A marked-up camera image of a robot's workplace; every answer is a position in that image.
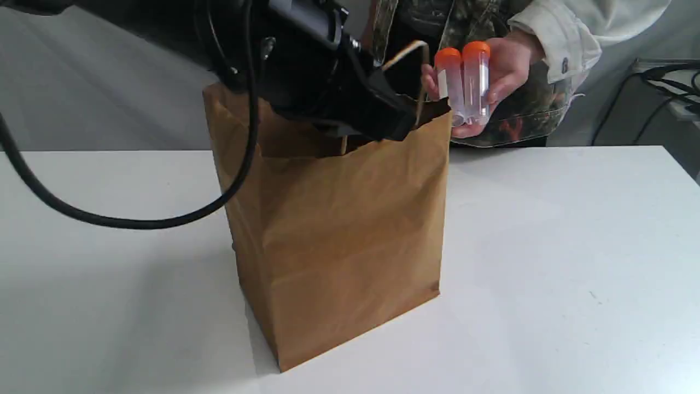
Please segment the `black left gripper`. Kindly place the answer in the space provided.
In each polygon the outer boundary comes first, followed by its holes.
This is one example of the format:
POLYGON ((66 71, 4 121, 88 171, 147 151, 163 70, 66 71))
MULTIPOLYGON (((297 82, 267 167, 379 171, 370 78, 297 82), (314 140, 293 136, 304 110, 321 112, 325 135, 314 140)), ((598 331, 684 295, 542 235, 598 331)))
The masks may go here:
POLYGON ((257 76, 259 95, 286 119, 346 126, 375 141, 403 141, 415 127, 413 105, 347 36, 335 47, 304 34, 278 37, 268 49, 257 76))

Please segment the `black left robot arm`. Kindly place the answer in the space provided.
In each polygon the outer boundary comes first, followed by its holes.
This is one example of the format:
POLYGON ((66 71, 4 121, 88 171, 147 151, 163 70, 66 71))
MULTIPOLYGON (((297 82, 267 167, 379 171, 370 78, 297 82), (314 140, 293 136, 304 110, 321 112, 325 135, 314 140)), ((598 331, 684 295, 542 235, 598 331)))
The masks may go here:
POLYGON ((372 53, 347 32, 335 1, 3 1, 25 14, 80 8, 217 75, 232 92, 252 76, 257 95, 285 119, 347 126, 402 141, 415 108, 399 98, 372 53))

